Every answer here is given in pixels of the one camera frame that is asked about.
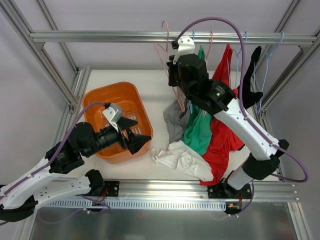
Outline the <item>white tank top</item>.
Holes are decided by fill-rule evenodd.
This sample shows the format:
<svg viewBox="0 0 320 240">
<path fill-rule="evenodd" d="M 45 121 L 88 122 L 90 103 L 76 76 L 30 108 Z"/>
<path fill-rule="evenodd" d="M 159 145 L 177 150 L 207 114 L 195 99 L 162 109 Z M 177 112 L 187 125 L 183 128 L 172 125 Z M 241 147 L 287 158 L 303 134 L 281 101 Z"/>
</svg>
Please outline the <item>white tank top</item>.
<svg viewBox="0 0 320 240">
<path fill-rule="evenodd" d="M 150 156 L 156 164 L 162 164 L 181 174 L 196 177 L 203 182 L 214 180 L 210 165 L 182 140 L 170 143 L 167 150 L 157 152 L 152 148 Z"/>
</svg>

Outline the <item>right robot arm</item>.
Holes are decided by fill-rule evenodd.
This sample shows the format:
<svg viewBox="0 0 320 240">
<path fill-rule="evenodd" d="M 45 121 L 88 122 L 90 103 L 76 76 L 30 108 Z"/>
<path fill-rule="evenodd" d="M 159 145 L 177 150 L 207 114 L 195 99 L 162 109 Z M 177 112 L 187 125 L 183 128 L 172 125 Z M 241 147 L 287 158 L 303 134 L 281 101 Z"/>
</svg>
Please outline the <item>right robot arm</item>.
<svg viewBox="0 0 320 240">
<path fill-rule="evenodd" d="M 250 150 L 247 159 L 224 180 L 223 193 L 235 198 L 252 180 L 263 180 L 276 171 L 289 143 L 270 136 L 241 106 L 241 99 L 223 81 L 210 80 L 206 63 L 196 54 L 171 55 L 168 84 L 179 87 L 185 97 L 225 124 Z"/>
</svg>

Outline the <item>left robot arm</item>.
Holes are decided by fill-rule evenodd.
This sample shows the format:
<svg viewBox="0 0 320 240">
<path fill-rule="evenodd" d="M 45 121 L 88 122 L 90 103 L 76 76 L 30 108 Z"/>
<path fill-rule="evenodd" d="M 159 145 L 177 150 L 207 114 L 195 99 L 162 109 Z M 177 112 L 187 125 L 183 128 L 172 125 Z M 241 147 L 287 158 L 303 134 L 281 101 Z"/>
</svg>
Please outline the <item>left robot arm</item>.
<svg viewBox="0 0 320 240">
<path fill-rule="evenodd" d="M 35 210 L 67 196 L 100 196 L 106 193 L 106 184 L 98 170 L 89 170 L 75 180 L 61 185 L 48 184 L 84 165 L 83 158 L 119 144 L 134 155 L 152 137 L 131 130 L 136 120 L 119 119 L 116 130 L 107 126 L 96 132 L 88 122 L 77 123 L 63 141 L 50 149 L 40 162 L 19 179 L 0 188 L 0 219 L 14 223 L 31 216 Z"/>
</svg>

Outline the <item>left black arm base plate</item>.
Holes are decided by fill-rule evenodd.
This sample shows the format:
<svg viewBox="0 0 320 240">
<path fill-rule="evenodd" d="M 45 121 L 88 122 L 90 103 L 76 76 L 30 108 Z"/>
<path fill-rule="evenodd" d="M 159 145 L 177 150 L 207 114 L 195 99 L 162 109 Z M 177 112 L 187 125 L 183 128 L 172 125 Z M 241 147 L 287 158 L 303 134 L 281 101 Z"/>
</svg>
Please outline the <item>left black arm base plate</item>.
<svg viewBox="0 0 320 240">
<path fill-rule="evenodd" d="M 118 197 L 120 190 L 120 182 L 116 180 L 105 180 L 102 189 L 102 197 Z"/>
</svg>

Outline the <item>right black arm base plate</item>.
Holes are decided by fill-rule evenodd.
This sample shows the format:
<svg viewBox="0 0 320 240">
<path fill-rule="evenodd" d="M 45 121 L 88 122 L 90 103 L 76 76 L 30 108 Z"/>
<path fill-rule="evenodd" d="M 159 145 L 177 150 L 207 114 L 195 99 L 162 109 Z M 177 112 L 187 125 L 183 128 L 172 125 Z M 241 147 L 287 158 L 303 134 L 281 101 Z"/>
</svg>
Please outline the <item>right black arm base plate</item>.
<svg viewBox="0 0 320 240">
<path fill-rule="evenodd" d="M 217 185 L 208 186 L 207 193 L 209 199 L 250 199 L 252 197 L 252 189 L 249 183 L 236 190 L 227 184 L 225 178 Z"/>
</svg>

